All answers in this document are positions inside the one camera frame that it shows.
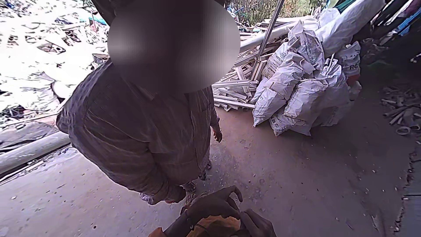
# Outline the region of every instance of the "person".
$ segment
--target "person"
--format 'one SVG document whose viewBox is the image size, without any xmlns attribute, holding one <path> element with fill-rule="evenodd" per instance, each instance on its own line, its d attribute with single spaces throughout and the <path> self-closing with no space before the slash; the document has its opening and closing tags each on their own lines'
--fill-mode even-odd
<svg viewBox="0 0 421 237">
<path fill-rule="evenodd" d="M 108 24 L 123 2 L 130 1 L 93 1 Z M 160 93 L 142 83 L 122 78 L 109 59 L 78 85 L 56 125 L 111 180 L 150 205 L 180 202 L 194 191 L 191 181 L 207 179 L 211 128 L 222 140 L 212 88 Z"/>
<path fill-rule="evenodd" d="M 243 201 L 236 186 L 209 195 L 203 193 L 197 198 L 189 195 L 180 217 L 165 231 L 156 228 L 149 237 L 276 237 L 269 220 L 251 209 L 240 212 L 231 193 Z"/>
</svg>

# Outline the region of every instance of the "long-sleeve shirt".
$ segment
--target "long-sleeve shirt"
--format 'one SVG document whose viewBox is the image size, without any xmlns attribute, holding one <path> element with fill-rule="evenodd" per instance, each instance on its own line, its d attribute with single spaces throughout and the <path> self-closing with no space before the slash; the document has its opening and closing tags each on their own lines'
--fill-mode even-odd
<svg viewBox="0 0 421 237">
<path fill-rule="evenodd" d="M 75 89 L 57 127 L 114 182 L 165 200 L 171 187 L 202 174 L 218 122 L 211 87 L 150 93 L 121 78 L 109 60 Z"/>
</svg>

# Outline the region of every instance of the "ground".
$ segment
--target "ground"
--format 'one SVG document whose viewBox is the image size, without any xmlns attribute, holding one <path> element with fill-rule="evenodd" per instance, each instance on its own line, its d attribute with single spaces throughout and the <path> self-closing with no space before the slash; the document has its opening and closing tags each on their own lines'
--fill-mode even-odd
<svg viewBox="0 0 421 237">
<path fill-rule="evenodd" d="M 210 180 L 195 181 L 197 192 L 237 185 L 240 209 L 269 219 L 278 237 L 392 236 L 416 144 L 382 117 L 380 80 L 362 78 L 351 113 L 311 137 L 275 137 L 268 122 L 251 127 L 251 111 L 217 108 L 224 139 L 211 142 Z M 71 148 L 0 186 L 0 236 L 145 237 L 180 209 L 149 206 Z"/>
</svg>

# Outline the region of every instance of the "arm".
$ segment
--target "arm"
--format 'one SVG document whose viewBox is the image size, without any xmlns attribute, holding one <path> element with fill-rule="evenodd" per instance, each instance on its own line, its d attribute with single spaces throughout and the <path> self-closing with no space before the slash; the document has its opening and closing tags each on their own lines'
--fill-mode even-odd
<svg viewBox="0 0 421 237">
<path fill-rule="evenodd" d="M 87 157 L 114 182 L 151 196 L 148 203 L 172 200 L 179 191 L 155 165 L 148 143 L 139 142 L 96 115 L 85 117 L 85 129 L 91 134 L 88 144 L 103 155 Z"/>
<path fill-rule="evenodd" d="M 210 101 L 210 126 L 212 127 L 212 129 L 214 131 L 219 131 L 221 130 L 221 128 L 219 127 L 219 117 L 218 114 L 216 113 L 215 110 L 215 106 L 213 105 L 213 91 L 212 91 L 212 87 L 209 87 L 210 90 L 210 96 L 209 96 L 209 101 Z"/>
</svg>

